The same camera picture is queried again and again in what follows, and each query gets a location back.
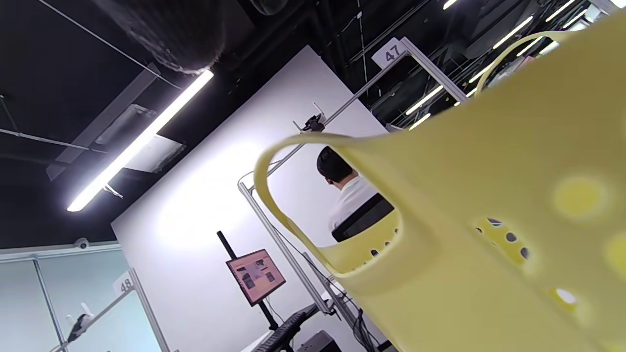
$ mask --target light fixture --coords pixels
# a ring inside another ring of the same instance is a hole
[[[493,63],[490,63],[489,66],[487,66],[486,68],[483,68],[479,73],[477,73],[474,77],[472,77],[469,80],[469,83],[474,83],[474,81],[480,78],[480,76],[484,75],[485,72],[487,72],[487,70],[490,69],[492,66],[493,66]]]
[[[574,18],[572,18],[571,20],[567,21],[567,23],[565,23],[565,25],[563,26],[563,29],[571,26],[574,22],[578,21],[585,14],[585,12],[587,12],[586,9],[583,10],[583,11],[580,11],[580,13],[578,15],[574,16]]]
[[[417,110],[420,106],[424,105],[424,103],[426,103],[427,101],[429,101],[430,99],[432,99],[432,97],[435,96],[435,94],[439,93],[441,90],[443,89],[443,86],[438,86],[437,88],[431,90],[430,93],[428,93],[424,98],[422,98],[422,100],[418,101],[417,103],[415,103],[415,105],[413,105],[412,107],[410,107],[408,110],[406,110],[406,115],[410,115],[412,114],[415,110]]]
[[[205,71],[174,100],[124,151],[82,191],[68,211],[77,212],[84,208],[93,197],[170,121],[204,85],[213,77],[213,73]]]
[[[545,53],[548,53],[550,51],[552,51],[553,49],[555,49],[558,46],[558,43],[556,41],[553,41],[552,43],[548,44],[548,46],[546,46],[545,48],[541,49],[541,51],[539,52],[539,55],[543,55]]]
[[[552,21],[554,17],[557,16],[557,14],[560,14],[561,12],[563,12],[563,10],[566,9],[567,6],[573,4],[574,1],[575,0],[569,0],[567,3],[565,3],[565,5],[561,6],[558,10],[556,10],[553,14],[551,14],[550,17],[546,18],[546,22]]]
[[[469,98],[472,94],[476,93],[476,91],[477,91],[477,90],[478,90],[478,87],[476,87],[476,88],[472,89],[472,90],[471,90],[469,93],[467,93],[465,96],[467,96],[467,97]]]
[[[533,40],[526,48],[523,48],[519,53],[517,53],[517,57],[520,57],[521,55],[523,55],[523,53],[526,53],[530,48],[532,48],[535,44],[539,43],[540,40],[543,39],[543,36],[540,36],[539,38]]]
[[[533,16],[530,16],[529,18],[526,18],[522,23],[520,23],[517,27],[513,28],[513,30],[507,34],[504,38],[500,39],[499,42],[497,42],[493,48],[496,49],[497,47],[501,46],[505,41],[507,41],[510,37],[512,37],[515,33],[517,33],[520,29],[524,28],[524,26],[526,26],[528,23],[530,23],[530,21],[533,20]]]
[[[419,126],[420,123],[426,121],[426,119],[429,117],[430,117],[430,113],[427,113],[426,115],[422,116],[416,123],[413,123],[413,126],[409,127],[409,131]]]
[[[456,2],[456,0],[448,0],[448,1],[446,1],[446,3],[445,3],[445,4],[443,4],[443,9],[447,9],[447,8],[449,8],[449,7],[450,7],[450,6],[452,6],[455,2]]]

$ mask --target monitor screen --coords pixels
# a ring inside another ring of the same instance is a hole
[[[227,261],[226,265],[251,306],[285,283],[285,278],[265,249]]]

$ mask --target black pole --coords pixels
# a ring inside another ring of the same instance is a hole
[[[233,251],[228,241],[226,241],[226,237],[224,237],[224,234],[222,233],[222,231],[217,232],[217,237],[219,237],[220,241],[222,241],[222,244],[224,245],[224,248],[226,248],[226,252],[230,256],[230,258],[236,259],[237,255]],[[278,326],[279,326],[278,323],[274,319],[274,316],[272,315],[272,313],[270,313],[269,309],[267,309],[267,306],[265,305],[263,301],[259,302],[259,307],[261,308],[261,311],[263,312],[263,315],[267,319],[268,323],[270,323],[270,330],[275,331],[276,329],[278,329]]]

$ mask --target man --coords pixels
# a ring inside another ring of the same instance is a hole
[[[337,187],[340,191],[339,199],[330,214],[331,232],[378,193],[330,147],[322,149],[317,157],[317,171],[324,176],[329,185]]]

